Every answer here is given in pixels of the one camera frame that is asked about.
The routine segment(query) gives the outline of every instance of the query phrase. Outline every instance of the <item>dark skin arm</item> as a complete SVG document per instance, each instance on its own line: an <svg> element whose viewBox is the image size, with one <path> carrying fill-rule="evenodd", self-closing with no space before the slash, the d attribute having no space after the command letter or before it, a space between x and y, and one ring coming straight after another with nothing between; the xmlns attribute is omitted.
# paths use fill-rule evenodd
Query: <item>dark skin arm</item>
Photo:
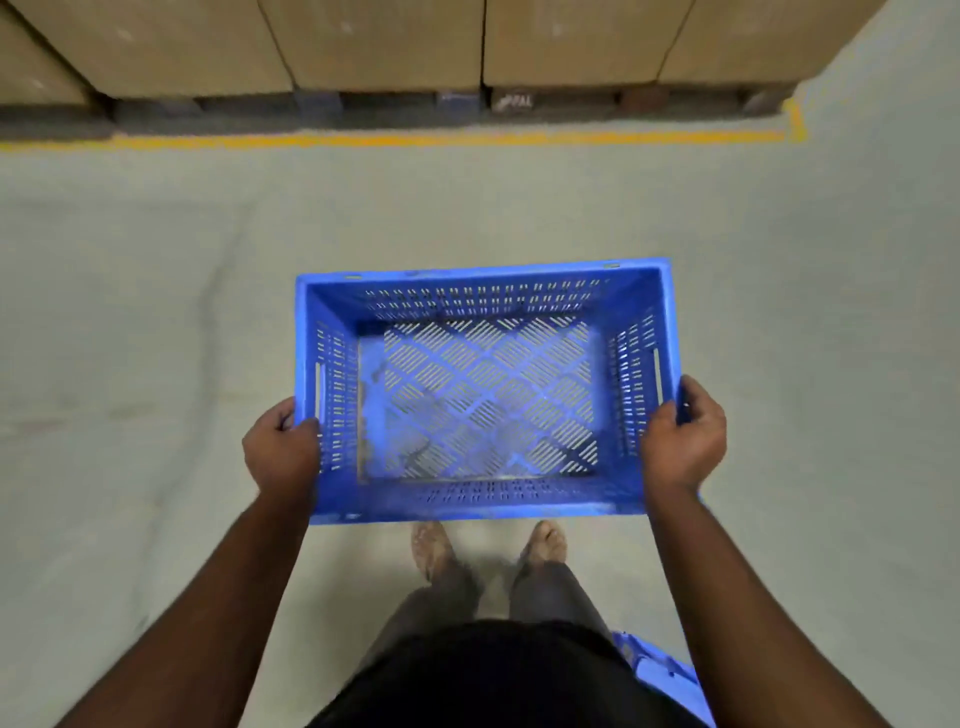
<svg viewBox="0 0 960 728"><path fill-rule="evenodd" d="M720 728L889 728L817 650L697 498L727 451L723 409L685 376L640 443L647 509L693 665Z"/></svg>
<svg viewBox="0 0 960 728"><path fill-rule="evenodd" d="M234 728L297 561L320 468L317 421L286 431L293 400L244 438L260 489L200 572L60 728Z"/></svg>

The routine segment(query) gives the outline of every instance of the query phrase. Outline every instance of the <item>concrete floor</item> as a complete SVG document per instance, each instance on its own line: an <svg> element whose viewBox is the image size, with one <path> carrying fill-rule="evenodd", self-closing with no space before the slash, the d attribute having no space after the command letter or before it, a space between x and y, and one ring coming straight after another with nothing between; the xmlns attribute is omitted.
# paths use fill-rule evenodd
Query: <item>concrete floor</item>
<svg viewBox="0 0 960 728"><path fill-rule="evenodd" d="M251 499L295 274L669 255L730 416L708 503L894 723L955 725L958 36L892 0L807 85L805 144L2 156L0 723L51 725ZM530 526L451 531L513 558ZM686 657L647 521L566 527L609 624ZM334 695L418 585L407 534L310 531L246 726Z"/></svg>

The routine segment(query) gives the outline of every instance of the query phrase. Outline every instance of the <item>yellow floor line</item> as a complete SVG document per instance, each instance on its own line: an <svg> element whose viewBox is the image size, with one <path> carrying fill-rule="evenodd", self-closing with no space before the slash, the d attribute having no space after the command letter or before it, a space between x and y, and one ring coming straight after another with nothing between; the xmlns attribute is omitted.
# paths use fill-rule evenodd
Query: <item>yellow floor line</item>
<svg viewBox="0 0 960 728"><path fill-rule="evenodd" d="M787 99L783 102L783 112L786 114L787 121L790 123L790 141L807 141L810 138L810 134L806 130L804 112L800 108L800 102L795 98Z"/></svg>
<svg viewBox="0 0 960 728"><path fill-rule="evenodd" d="M618 144L776 144L808 139L804 116L794 99L783 105L789 129L730 131L458 131L395 133L300 132L222 136L126 136L98 141L8 141L3 152L82 152L157 149L277 149L284 147L496 147Z"/></svg>

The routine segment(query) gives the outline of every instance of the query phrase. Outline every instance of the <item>foot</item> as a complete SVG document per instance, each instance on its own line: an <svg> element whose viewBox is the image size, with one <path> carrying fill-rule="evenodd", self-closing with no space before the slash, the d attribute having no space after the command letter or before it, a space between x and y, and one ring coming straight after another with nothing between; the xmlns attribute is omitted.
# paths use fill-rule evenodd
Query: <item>foot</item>
<svg viewBox="0 0 960 728"><path fill-rule="evenodd" d="M417 568L431 584L444 572L444 569L448 569L457 561L453 545L446 535L446 529L439 521L414 523L411 546Z"/></svg>
<svg viewBox="0 0 960 728"><path fill-rule="evenodd" d="M547 561L566 563L566 536L556 521L541 521L534 526L530 541L520 554L520 564L538 567Z"/></svg>

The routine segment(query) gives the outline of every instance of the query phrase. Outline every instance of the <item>brown cardboard box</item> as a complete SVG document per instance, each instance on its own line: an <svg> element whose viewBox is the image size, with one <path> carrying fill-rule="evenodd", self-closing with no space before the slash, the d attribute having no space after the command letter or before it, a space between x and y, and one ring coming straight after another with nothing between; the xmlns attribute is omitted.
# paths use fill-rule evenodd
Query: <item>brown cardboard box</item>
<svg viewBox="0 0 960 728"><path fill-rule="evenodd" d="M293 87L256 0L12 4L109 96L220 96Z"/></svg>
<svg viewBox="0 0 960 728"><path fill-rule="evenodd" d="M0 5L0 104L86 104L81 81L5 5Z"/></svg>
<svg viewBox="0 0 960 728"><path fill-rule="evenodd" d="M654 81L692 0L487 0L484 83Z"/></svg>
<svg viewBox="0 0 960 728"><path fill-rule="evenodd" d="M262 0L298 86L340 91L480 85L484 0Z"/></svg>
<svg viewBox="0 0 960 728"><path fill-rule="evenodd" d="M826 68L883 0L697 0L664 83L797 82Z"/></svg>

